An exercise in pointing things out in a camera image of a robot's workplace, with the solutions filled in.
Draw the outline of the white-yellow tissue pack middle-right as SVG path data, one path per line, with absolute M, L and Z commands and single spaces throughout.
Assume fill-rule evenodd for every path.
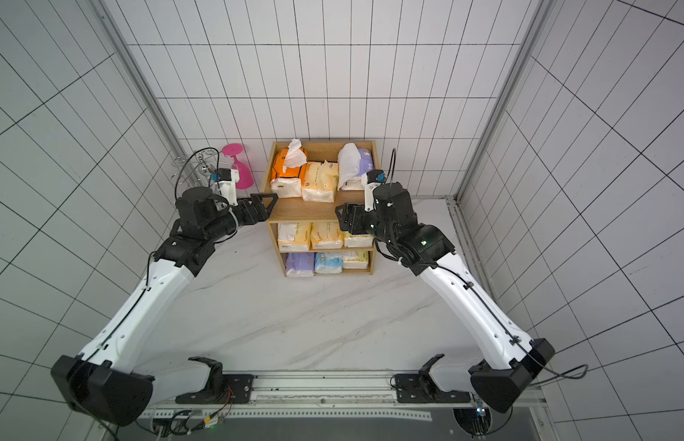
M 345 248 L 369 248 L 373 247 L 374 238 L 370 234 L 355 234 L 344 232 L 343 242 Z

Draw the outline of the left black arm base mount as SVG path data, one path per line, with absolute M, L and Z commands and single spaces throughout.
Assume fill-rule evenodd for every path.
M 207 367 L 207 378 L 198 389 L 176 397 L 177 404 L 248 404 L 253 390 L 251 374 L 225 374 L 220 361 L 192 356 L 189 361 Z

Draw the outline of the pink wine glass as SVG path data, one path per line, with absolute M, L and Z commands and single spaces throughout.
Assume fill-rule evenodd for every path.
M 239 180 L 235 184 L 235 187 L 240 190 L 248 190 L 255 184 L 249 166 L 240 160 L 240 157 L 244 155 L 244 152 L 244 146 L 238 143 L 231 143 L 222 148 L 222 154 L 234 161 L 233 168 L 236 169 L 239 174 Z

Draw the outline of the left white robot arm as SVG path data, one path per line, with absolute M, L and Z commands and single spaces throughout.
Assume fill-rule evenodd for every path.
M 219 402 L 226 393 L 222 365 L 195 356 L 183 369 L 154 375 L 135 370 L 165 312 L 197 277 L 218 244 L 244 226 L 266 222 L 277 195 L 253 194 L 235 205 L 209 187 L 185 190 L 169 237 L 147 259 L 145 276 L 110 322 L 75 356 L 61 356 L 51 377 L 68 406 L 97 422 L 128 426 L 157 402 L 192 395 Z

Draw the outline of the yellow tissue pack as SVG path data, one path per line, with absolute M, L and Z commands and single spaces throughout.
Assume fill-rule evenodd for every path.
M 302 198 L 307 202 L 332 203 L 338 191 L 339 167 L 337 163 L 310 162 L 302 180 Z

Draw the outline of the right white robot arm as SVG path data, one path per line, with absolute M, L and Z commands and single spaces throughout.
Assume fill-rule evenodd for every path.
M 555 349 L 515 325 L 476 282 L 452 242 L 418 221 L 400 184 L 383 184 L 362 204 L 336 207 L 341 231 L 370 234 L 391 259 L 432 287 L 460 319 L 475 347 L 459 358 L 435 356 L 419 371 L 426 394 L 469 392 L 494 411 L 507 413 L 546 368 Z

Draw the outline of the blue tissue pack bottom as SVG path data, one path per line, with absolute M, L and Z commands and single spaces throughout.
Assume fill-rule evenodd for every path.
M 316 253 L 314 273 L 319 275 L 341 274 L 344 269 L 344 258 L 341 253 Z

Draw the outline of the purple tissue pack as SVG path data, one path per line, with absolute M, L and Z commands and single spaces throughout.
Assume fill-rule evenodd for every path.
M 285 261 L 286 277 L 313 277 L 314 253 L 289 253 Z
M 346 143 L 338 153 L 338 190 L 364 190 L 365 180 L 362 176 L 373 168 L 371 150 L 359 148 L 355 143 Z

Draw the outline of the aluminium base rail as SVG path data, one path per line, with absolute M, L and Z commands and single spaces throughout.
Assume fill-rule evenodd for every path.
M 400 418 L 428 420 L 435 409 L 469 409 L 478 415 L 500 413 L 470 390 L 469 380 L 455 369 L 439 379 L 430 377 L 442 391 L 467 391 L 468 404 L 399 404 L 391 388 L 391 376 L 413 370 L 304 370 L 230 371 L 251 374 L 253 390 L 248 404 L 177 404 L 176 398 L 153 404 L 141 415 L 143 422 L 170 418 L 198 423 L 211 413 L 224 422 L 233 418 Z

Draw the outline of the purple tissue pack bottom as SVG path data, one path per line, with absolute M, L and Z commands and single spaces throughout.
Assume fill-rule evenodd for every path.
M 314 253 L 289 253 L 285 261 L 286 277 L 313 277 Z

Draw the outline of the yellow-white tissue pack bottom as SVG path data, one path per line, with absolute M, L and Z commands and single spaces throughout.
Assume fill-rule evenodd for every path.
M 368 251 L 346 251 L 342 254 L 342 266 L 345 270 L 366 270 L 370 266 Z

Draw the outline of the orange tissue pack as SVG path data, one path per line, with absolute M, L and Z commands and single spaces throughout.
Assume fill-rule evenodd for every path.
M 293 139 L 273 158 L 270 188 L 279 198 L 301 198 L 308 154 L 300 139 Z

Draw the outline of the silver glass holder stand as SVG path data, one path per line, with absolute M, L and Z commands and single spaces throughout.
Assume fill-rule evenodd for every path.
M 178 156 L 173 160 L 175 172 L 171 175 L 175 196 L 179 197 L 192 187 L 212 189 L 217 178 L 214 177 L 220 166 L 221 153 L 208 146 L 190 155 Z

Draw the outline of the beige tissue pack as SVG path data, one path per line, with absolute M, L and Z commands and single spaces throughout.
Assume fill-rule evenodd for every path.
M 281 253 L 305 253 L 310 250 L 310 222 L 281 222 L 278 224 L 277 244 Z
M 338 250 L 344 245 L 344 235 L 336 222 L 313 222 L 310 233 L 313 250 Z

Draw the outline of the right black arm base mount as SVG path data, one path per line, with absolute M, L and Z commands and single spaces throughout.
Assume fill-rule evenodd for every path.
M 443 354 L 430 358 L 415 373 L 398 373 L 391 376 L 389 384 L 396 393 L 399 404 L 468 404 L 472 399 L 467 391 L 442 391 L 430 377 L 430 369 Z

